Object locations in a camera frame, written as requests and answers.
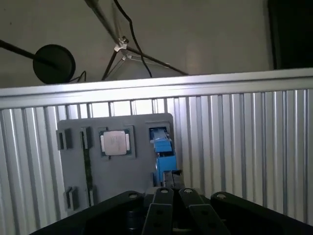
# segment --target screw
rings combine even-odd
[[[219,199],[225,199],[226,196],[225,196],[224,194],[218,194],[218,195],[217,195],[217,198],[219,198]]]
[[[192,193],[192,190],[189,189],[189,188],[187,188],[187,189],[184,190],[184,192],[186,192],[186,193]]]
[[[136,193],[131,193],[131,194],[129,194],[129,198],[137,198],[137,194]]]

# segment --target round black lamp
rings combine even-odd
[[[76,64],[73,55],[60,45],[46,45],[36,54],[0,40],[0,47],[33,60],[35,75],[45,84],[68,83],[74,76]]]

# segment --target white wall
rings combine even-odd
[[[120,3],[133,19],[143,51],[190,74],[271,69],[265,0]],[[100,4],[112,19],[111,0]],[[124,19],[121,25],[131,38]],[[32,52],[46,44],[65,46],[75,57],[75,76],[86,70],[88,81],[100,80],[114,47],[84,0],[1,0],[0,38]],[[150,67],[154,77],[178,75]],[[141,63],[126,62],[114,78],[146,77]],[[34,85],[42,83],[32,61],[0,49],[0,87]]]

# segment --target tripod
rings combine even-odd
[[[104,13],[102,12],[102,10],[101,10],[101,8],[100,8],[100,6],[99,6],[99,4],[98,4],[98,1],[97,1],[97,0],[85,0],[85,2],[86,2],[87,5],[92,9],[92,11],[95,13],[95,15],[97,16],[97,18],[98,18],[99,21],[101,22],[101,24],[104,26],[104,28],[107,30],[107,32],[109,33],[109,35],[111,36],[111,38],[113,39],[113,41],[116,43],[116,45],[115,45],[115,47],[114,47],[114,50],[113,50],[113,54],[112,54],[112,56],[111,56],[111,58],[110,58],[110,61],[109,61],[108,65],[107,65],[107,68],[106,68],[106,70],[105,70],[105,73],[104,73],[104,75],[103,75],[103,77],[102,77],[102,79],[101,79],[102,81],[105,80],[105,79],[108,77],[108,75],[110,74],[110,72],[111,72],[110,69],[111,69],[111,67],[112,67],[112,65],[113,65],[113,62],[114,62],[114,60],[115,60],[117,54],[118,54],[120,51],[123,52],[123,54],[124,54],[124,60],[129,58],[128,56],[125,56],[125,54],[126,54],[127,51],[139,55],[139,56],[141,57],[141,60],[142,60],[143,64],[144,64],[145,67],[147,68],[147,70],[148,70],[150,76],[151,76],[151,72],[149,71],[149,69],[148,69],[146,63],[145,63],[144,60],[143,60],[143,58],[149,59],[149,60],[151,60],[151,61],[153,61],[153,62],[155,62],[155,63],[157,63],[157,64],[160,64],[160,65],[162,65],[162,66],[164,66],[164,67],[166,67],[166,68],[169,68],[169,69],[172,69],[172,70],[174,70],[174,71],[177,71],[177,72],[179,72],[179,73],[182,74],[182,75],[188,75],[186,72],[183,72],[183,71],[181,71],[181,70],[179,70],[179,69],[177,69],[177,68],[175,68],[175,67],[173,67],[173,66],[171,66],[171,65],[169,65],[169,64],[166,64],[166,63],[164,63],[164,62],[162,62],[162,61],[160,61],[160,60],[157,60],[157,59],[155,59],[155,58],[153,58],[153,57],[151,57],[151,56],[149,56],[149,55],[147,55],[147,54],[142,53],[142,51],[141,51],[140,49],[139,49],[139,50],[136,50],[136,49],[134,49],[134,48],[128,46],[129,40],[128,40],[126,37],[124,37],[124,36],[123,36],[122,38],[119,38],[119,37],[115,34],[113,28],[110,26],[110,24],[109,24],[108,20],[106,19]],[[126,15],[125,12],[122,12],[122,14],[123,14],[126,18],[128,18],[128,20],[130,20],[129,17]]]

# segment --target black disc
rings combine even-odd
[[[40,48],[36,55],[55,64],[55,66],[49,66],[33,60],[34,72],[43,83],[67,83],[73,77],[76,69],[75,60],[65,47],[46,45]]]

